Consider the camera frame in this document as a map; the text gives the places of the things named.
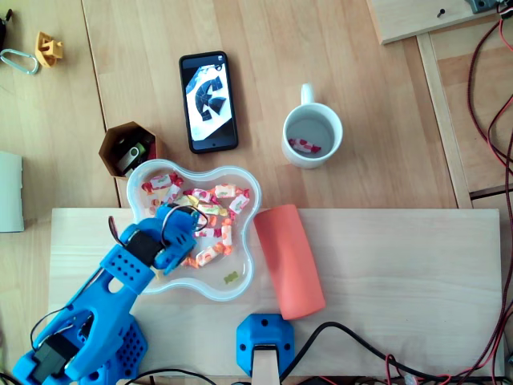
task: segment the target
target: carabiner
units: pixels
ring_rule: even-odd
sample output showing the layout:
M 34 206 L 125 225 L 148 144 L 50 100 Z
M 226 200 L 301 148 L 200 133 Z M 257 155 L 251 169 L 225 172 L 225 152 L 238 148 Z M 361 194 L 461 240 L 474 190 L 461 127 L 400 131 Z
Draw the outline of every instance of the carabiner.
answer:
M 18 55 L 18 56 L 22 56 L 24 58 L 31 58 L 32 60 L 35 61 L 35 66 L 34 66 L 34 69 L 31 71 L 31 70 L 27 70 L 26 68 L 20 66 L 19 64 L 13 62 L 12 60 L 9 60 L 8 58 L 6 58 L 4 56 L 4 54 L 13 54 L 13 55 Z M 31 54 L 26 54 L 25 52 L 20 52 L 20 51 L 16 51 L 16 50 L 11 50 L 11 49 L 6 49 L 6 50 L 3 50 L 2 52 L 0 52 L 0 59 L 5 63 L 5 64 L 8 64 L 10 65 L 11 67 L 13 68 L 16 68 L 17 70 L 20 70 L 21 72 L 24 72 L 26 73 L 27 75 L 33 75 L 35 74 L 38 69 L 39 69 L 39 62 L 38 60 L 35 58 L 35 56 L 31 55 Z

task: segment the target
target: clear plastic bowl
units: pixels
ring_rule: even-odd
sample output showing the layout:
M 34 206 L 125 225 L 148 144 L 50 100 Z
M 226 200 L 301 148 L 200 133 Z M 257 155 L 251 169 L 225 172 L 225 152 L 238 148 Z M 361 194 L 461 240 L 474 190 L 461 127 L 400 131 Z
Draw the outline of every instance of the clear plastic bowl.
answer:
M 232 225 L 232 254 L 219 256 L 199 269 L 179 266 L 166 277 L 154 278 L 143 293 L 159 294 L 172 288 L 186 287 L 196 290 L 214 301 L 231 301 L 241 295 L 253 279 L 254 262 L 248 247 L 248 227 L 261 206 L 261 187 L 253 175 L 236 166 L 219 167 L 208 172 L 192 172 L 181 168 L 170 160 L 149 160 L 135 169 L 127 184 L 128 202 L 134 213 L 135 223 L 151 216 L 143 204 L 145 192 L 141 189 L 141 184 L 154 176 L 171 172 L 176 172 L 184 178 L 182 192 L 190 188 L 210 189 L 217 184 L 229 183 L 240 188 L 249 188 L 250 202 L 237 215 Z M 227 208 L 230 200 L 223 199 L 220 202 L 223 207 Z M 194 252 L 215 243 L 214 239 L 197 238 L 198 246 Z M 238 279 L 226 283 L 224 278 L 234 271 L 237 272 Z

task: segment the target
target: mug handle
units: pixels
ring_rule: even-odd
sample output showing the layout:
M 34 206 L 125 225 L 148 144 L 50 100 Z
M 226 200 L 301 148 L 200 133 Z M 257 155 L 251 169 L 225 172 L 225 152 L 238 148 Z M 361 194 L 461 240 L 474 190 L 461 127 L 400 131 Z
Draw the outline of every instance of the mug handle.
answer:
M 310 83 L 305 83 L 301 87 L 301 104 L 307 103 L 314 103 L 313 86 Z

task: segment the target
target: yellow 3d printed part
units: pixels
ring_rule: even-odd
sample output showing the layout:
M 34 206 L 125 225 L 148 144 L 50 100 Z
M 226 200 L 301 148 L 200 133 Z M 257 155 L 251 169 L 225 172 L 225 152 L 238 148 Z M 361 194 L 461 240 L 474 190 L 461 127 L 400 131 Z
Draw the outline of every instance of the yellow 3d printed part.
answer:
M 57 59 L 63 58 L 63 42 L 57 42 L 48 34 L 39 31 L 35 42 L 35 57 L 43 67 L 53 67 Z

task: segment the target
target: white mug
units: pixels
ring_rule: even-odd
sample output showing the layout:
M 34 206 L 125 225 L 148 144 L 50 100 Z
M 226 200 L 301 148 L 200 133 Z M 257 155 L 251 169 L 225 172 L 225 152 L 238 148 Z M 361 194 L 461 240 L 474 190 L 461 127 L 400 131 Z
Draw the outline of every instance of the white mug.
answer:
M 313 101 L 313 87 L 303 84 L 301 105 L 285 119 L 281 149 L 290 163 L 302 168 L 316 168 L 324 164 L 340 147 L 344 130 L 338 115 L 324 104 Z M 289 140 L 306 140 L 321 149 L 302 152 L 294 149 Z

